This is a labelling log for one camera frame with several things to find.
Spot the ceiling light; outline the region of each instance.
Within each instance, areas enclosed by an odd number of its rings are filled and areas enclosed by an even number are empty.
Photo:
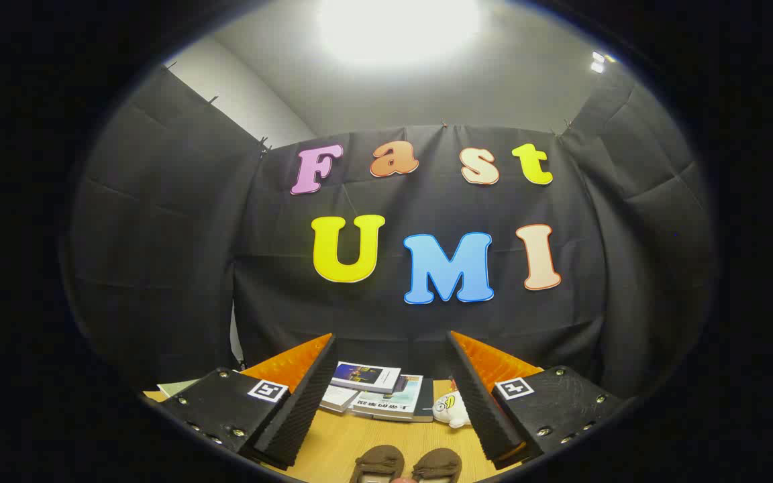
[[[442,58],[479,31],[475,0],[324,0],[318,21],[334,56],[377,66]]]

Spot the orange soft pad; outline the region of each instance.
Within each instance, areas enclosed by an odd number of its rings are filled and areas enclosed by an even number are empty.
[[[473,369],[476,370],[489,394],[494,389],[495,382],[509,381],[515,377],[533,376],[533,374],[542,371],[541,368],[527,364],[515,356],[510,356],[500,349],[487,345],[487,343],[479,342],[455,331],[452,331],[452,335],[464,349],[464,354],[473,364]]]
[[[273,356],[260,364],[255,364],[249,369],[240,371],[255,379],[267,379],[270,382],[278,382],[288,386],[292,393],[297,389],[301,379],[306,376],[306,371],[321,354],[321,350],[332,337],[332,333],[317,337],[309,342],[301,343],[293,349]]]

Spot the yellow letter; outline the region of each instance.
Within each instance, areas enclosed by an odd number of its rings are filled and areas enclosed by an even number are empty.
[[[500,179],[500,171],[494,166],[494,155],[488,150],[464,148],[458,159],[466,168],[461,168],[464,180],[472,184],[494,184]]]
[[[559,285],[562,277],[553,271],[553,257],[550,256],[550,226],[546,224],[528,224],[519,228],[515,235],[523,239],[527,248],[527,266],[530,274],[524,280],[527,290],[545,290]]]
[[[312,220],[315,230],[315,248],[312,260],[315,271],[331,282],[353,284],[374,272],[378,261],[378,228],[386,223],[380,215],[362,215],[354,218],[360,227],[360,257],[353,265],[338,261],[338,230],[344,226],[344,218],[318,217]]]
[[[547,159],[545,151],[537,151],[533,144],[524,144],[513,149],[512,156],[518,156],[521,159],[521,169],[530,183],[550,184],[550,181],[553,181],[553,174],[542,171],[542,163],[539,162]]]

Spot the pink letter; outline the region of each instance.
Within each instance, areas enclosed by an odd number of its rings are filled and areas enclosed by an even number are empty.
[[[339,144],[300,151],[300,173],[297,174],[297,184],[291,189],[292,195],[315,193],[321,189],[321,184],[315,181],[315,174],[326,178],[330,174],[334,157],[342,157],[342,147]]]

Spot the white wall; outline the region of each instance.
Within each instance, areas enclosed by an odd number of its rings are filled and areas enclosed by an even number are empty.
[[[240,127],[274,148],[312,140],[312,129],[257,74],[213,36],[168,59],[166,67]]]

